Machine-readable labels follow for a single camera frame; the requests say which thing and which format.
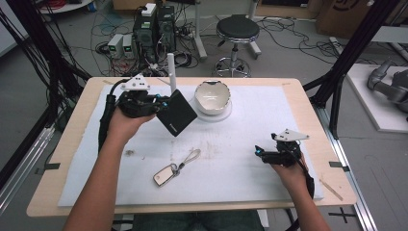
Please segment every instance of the stool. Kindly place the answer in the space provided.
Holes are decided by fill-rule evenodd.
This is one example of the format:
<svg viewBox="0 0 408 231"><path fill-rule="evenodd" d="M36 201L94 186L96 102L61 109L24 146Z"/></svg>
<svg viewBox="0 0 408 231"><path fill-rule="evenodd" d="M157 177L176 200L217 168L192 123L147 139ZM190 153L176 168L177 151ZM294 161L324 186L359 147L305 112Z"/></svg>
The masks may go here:
<svg viewBox="0 0 408 231"><path fill-rule="evenodd" d="M217 24L217 34L222 38L221 46L225 41L234 42L231 57L222 58L216 63L215 72L218 76L224 76L224 73L238 73L243 77L250 77L251 70L247 62L237 58L238 43L249 43L259 36L259 26L245 17L245 15L232 15L220 20Z"/></svg>

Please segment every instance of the stool leg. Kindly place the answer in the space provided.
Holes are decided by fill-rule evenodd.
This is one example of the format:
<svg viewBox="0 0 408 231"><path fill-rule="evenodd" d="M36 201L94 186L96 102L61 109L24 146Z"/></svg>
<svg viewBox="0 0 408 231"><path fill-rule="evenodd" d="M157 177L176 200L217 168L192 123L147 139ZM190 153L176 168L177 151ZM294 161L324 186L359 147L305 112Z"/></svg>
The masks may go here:
<svg viewBox="0 0 408 231"><path fill-rule="evenodd" d="M238 44L234 43L234 48L232 48L231 60L230 60L231 77L234 77L234 71L235 71L235 68L236 68L237 56L238 56Z"/></svg>

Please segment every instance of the white box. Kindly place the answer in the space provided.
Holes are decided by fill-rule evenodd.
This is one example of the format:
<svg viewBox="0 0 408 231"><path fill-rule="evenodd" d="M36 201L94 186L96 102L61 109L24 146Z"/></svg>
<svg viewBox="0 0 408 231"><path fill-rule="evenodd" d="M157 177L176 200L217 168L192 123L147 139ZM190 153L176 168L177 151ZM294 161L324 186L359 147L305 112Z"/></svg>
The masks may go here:
<svg viewBox="0 0 408 231"><path fill-rule="evenodd" d="M126 59L132 60L136 57L136 48L132 35L123 36L123 54Z"/></svg>
<svg viewBox="0 0 408 231"><path fill-rule="evenodd" d="M108 48L113 59L120 59L123 55L123 35L116 34L109 41Z"/></svg>

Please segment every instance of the white bowl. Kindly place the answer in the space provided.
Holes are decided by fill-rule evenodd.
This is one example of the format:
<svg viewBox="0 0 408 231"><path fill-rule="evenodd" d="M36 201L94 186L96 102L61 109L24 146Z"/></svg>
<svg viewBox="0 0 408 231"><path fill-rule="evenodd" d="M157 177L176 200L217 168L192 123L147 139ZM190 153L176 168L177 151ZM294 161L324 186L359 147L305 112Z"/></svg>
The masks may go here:
<svg viewBox="0 0 408 231"><path fill-rule="evenodd" d="M218 80L208 80L195 90L194 99L198 109L207 115L219 115L230 102L231 93L228 87Z"/></svg>

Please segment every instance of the wooden table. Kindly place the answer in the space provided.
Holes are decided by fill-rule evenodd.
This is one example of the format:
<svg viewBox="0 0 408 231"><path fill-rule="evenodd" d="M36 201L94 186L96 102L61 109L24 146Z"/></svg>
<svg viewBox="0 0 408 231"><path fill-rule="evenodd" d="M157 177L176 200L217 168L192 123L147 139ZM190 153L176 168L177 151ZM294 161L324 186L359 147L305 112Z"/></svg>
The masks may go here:
<svg viewBox="0 0 408 231"><path fill-rule="evenodd" d="M208 78L177 78L178 85L197 86ZM38 188L28 206L30 217L66 216L69 207L59 207L58 201L63 191L70 162L74 156L82 134L89 122L100 91L105 85L117 82L119 78L94 77L91 78L68 122L61 140L52 156L50 163L61 163L59 169L46 170L38 184ZM330 142L319 123L303 87L296 79L277 78L218 78L227 86L281 86L293 111L293 116L299 131L310 135L304 141L313 166L323 188L324 199L316 201L318 206L352 205L356 196L341 167L331 167L329 162L338 162ZM147 78L150 85L164 85L156 78ZM291 202L262 201L236 203L200 203L175 205L129 205L116 206L117 214L158 213L181 211L211 211L235 209L267 209L293 207Z"/></svg>

